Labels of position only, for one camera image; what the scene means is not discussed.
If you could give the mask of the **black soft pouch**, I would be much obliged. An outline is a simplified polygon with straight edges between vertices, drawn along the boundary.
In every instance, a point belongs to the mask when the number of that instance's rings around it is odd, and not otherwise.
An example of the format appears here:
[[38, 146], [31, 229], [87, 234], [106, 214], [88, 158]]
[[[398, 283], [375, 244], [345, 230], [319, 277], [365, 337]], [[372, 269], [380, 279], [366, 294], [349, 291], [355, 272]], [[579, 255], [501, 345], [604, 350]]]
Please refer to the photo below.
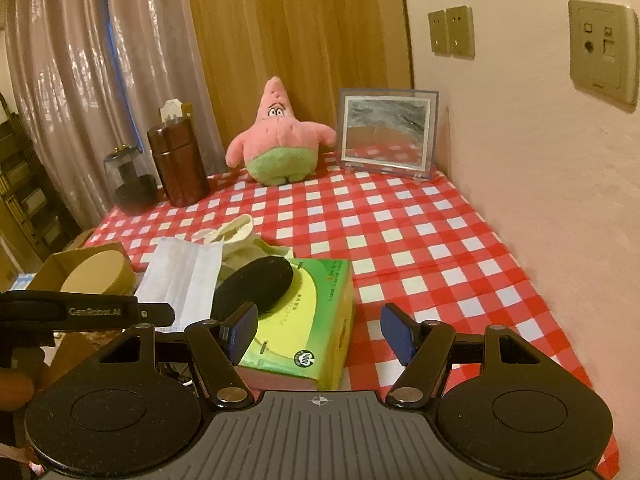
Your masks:
[[242, 304], [252, 302], [259, 314], [270, 311], [290, 288], [291, 263], [283, 257], [265, 256], [247, 263], [226, 278], [214, 292], [210, 317], [224, 321]]

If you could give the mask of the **cream yellow cloth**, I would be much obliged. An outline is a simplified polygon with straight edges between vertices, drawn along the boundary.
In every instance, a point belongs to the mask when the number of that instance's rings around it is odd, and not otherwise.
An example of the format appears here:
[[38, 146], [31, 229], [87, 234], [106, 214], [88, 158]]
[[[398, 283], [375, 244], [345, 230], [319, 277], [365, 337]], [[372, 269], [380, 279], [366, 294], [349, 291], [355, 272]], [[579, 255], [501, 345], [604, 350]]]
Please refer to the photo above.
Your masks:
[[199, 230], [191, 236], [192, 242], [204, 245], [221, 243], [221, 273], [232, 274], [250, 262], [268, 256], [291, 259], [294, 252], [291, 247], [269, 245], [256, 232], [254, 219], [249, 214], [223, 224], [216, 230]]

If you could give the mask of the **blue checkered cloth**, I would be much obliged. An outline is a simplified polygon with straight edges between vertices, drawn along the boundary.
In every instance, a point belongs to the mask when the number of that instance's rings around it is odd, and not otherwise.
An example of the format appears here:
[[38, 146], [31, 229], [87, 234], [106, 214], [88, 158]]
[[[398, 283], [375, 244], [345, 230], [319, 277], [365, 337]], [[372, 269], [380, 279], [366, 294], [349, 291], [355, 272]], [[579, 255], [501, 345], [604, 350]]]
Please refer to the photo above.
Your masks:
[[11, 290], [25, 290], [32, 280], [35, 278], [35, 273], [21, 273], [18, 274], [12, 283]]

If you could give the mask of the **cardboard box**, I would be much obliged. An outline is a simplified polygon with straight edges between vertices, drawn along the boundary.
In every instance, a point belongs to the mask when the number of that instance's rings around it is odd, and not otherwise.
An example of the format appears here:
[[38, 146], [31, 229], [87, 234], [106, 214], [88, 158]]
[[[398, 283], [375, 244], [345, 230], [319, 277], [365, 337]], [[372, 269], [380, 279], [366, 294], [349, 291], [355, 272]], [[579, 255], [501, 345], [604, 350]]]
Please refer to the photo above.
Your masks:
[[106, 250], [117, 250], [128, 258], [125, 249], [119, 243], [110, 243], [101, 246], [91, 246], [70, 249], [65, 252], [57, 252], [47, 258], [43, 263], [42, 268], [36, 273], [35, 278], [29, 284], [27, 290], [30, 292], [60, 292], [63, 282], [79, 263], [82, 263], [84, 260], [98, 252], [105, 252]]

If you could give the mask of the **plastic nut jar tan lid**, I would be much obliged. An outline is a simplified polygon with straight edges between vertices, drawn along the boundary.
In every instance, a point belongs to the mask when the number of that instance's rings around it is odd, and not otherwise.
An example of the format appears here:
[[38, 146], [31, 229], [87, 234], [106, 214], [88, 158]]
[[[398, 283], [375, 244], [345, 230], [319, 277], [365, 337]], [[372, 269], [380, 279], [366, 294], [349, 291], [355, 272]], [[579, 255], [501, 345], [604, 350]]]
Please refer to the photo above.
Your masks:
[[135, 284], [129, 259], [117, 250], [106, 250], [79, 263], [63, 282], [61, 292], [128, 296]]

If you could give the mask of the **red checkered tablecloth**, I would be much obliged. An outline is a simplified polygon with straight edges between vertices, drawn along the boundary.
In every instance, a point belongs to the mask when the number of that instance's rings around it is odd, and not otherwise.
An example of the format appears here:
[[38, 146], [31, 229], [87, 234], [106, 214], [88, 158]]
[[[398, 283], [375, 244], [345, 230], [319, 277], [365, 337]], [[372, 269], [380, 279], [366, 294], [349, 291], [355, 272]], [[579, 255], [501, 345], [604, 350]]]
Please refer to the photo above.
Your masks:
[[487, 222], [443, 175], [431, 180], [346, 171], [333, 156], [303, 182], [264, 188], [245, 172], [221, 174], [186, 208], [160, 203], [141, 216], [111, 211], [90, 237], [122, 244], [138, 270], [164, 237], [190, 240], [240, 214], [256, 233], [296, 256], [352, 264], [355, 324], [342, 385], [385, 392], [401, 367], [380, 330], [393, 302], [419, 321], [461, 333], [503, 324], [577, 378], [586, 371], [548, 306]]

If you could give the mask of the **glass jar dark contents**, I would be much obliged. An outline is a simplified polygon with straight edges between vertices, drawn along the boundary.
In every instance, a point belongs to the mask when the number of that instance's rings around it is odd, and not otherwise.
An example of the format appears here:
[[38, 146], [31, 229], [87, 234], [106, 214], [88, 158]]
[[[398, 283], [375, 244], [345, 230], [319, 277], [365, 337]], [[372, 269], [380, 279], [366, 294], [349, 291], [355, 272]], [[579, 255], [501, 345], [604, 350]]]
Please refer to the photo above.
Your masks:
[[128, 216], [143, 214], [158, 202], [158, 189], [140, 148], [122, 145], [103, 159], [115, 206]]

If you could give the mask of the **brown cylindrical canister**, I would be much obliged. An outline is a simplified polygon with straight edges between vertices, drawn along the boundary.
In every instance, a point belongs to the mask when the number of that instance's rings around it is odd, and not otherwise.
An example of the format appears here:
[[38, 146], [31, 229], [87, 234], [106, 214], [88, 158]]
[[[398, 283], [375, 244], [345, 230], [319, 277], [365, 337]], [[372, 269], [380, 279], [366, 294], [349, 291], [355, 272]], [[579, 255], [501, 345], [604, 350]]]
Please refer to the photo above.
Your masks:
[[155, 166], [174, 207], [196, 204], [210, 188], [190, 118], [174, 118], [148, 131]]

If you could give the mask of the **pink star plush toy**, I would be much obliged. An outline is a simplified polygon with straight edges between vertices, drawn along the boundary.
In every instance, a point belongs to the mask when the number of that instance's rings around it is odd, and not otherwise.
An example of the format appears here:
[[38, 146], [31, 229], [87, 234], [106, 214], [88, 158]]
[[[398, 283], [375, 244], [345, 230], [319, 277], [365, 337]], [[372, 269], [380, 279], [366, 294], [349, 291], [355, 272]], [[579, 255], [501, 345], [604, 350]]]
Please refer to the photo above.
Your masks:
[[333, 148], [336, 132], [320, 122], [301, 122], [293, 112], [282, 80], [265, 84], [254, 124], [229, 144], [226, 164], [243, 165], [258, 183], [279, 186], [314, 173], [320, 148]]

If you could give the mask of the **grey sheer curtain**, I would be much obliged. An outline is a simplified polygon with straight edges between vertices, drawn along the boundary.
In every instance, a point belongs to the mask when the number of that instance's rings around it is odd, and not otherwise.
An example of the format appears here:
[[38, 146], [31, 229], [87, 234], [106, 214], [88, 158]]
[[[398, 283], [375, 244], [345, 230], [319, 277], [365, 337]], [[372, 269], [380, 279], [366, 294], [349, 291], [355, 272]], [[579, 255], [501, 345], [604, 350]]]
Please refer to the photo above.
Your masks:
[[65, 205], [83, 228], [113, 202], [104, 157], [146, 148], [171, 99], [190, 103], [209, 174], [224, 171], [190, 0], [4, 0], [18, 112]]

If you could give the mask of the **brown curtain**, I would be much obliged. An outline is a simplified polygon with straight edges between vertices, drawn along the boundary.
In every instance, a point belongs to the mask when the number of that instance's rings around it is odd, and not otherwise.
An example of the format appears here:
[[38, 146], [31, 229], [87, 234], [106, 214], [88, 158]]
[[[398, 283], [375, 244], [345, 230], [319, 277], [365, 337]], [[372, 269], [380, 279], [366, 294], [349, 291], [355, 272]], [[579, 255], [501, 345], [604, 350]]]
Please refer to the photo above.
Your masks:
[[301, 120], [333, 126], [344, 88], [413, 85], [406, 0], [190, 0], [223, 144], [282, 79]]

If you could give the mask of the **double wall socket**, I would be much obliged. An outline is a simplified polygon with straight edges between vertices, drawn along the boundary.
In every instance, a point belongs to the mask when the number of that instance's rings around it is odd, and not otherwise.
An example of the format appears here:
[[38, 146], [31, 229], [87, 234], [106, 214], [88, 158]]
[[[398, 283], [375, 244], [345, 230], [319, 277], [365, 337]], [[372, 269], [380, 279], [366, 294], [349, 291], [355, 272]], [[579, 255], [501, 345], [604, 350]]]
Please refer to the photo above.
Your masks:
[[475, 58], [473, 12], [470, 6], [455, 6], [427, 14], [432, 52], [455, 58]]

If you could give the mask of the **single wall outlet plate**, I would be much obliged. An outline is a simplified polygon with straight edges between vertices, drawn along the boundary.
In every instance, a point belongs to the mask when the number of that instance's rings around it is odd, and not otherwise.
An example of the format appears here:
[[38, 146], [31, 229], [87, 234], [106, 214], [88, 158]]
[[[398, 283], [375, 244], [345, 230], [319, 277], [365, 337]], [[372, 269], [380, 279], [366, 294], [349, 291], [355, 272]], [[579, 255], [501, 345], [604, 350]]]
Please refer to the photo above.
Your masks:
[[639, 25], [622, 4], [570, 0], [570, 79], [625, 105], [638, 100]]

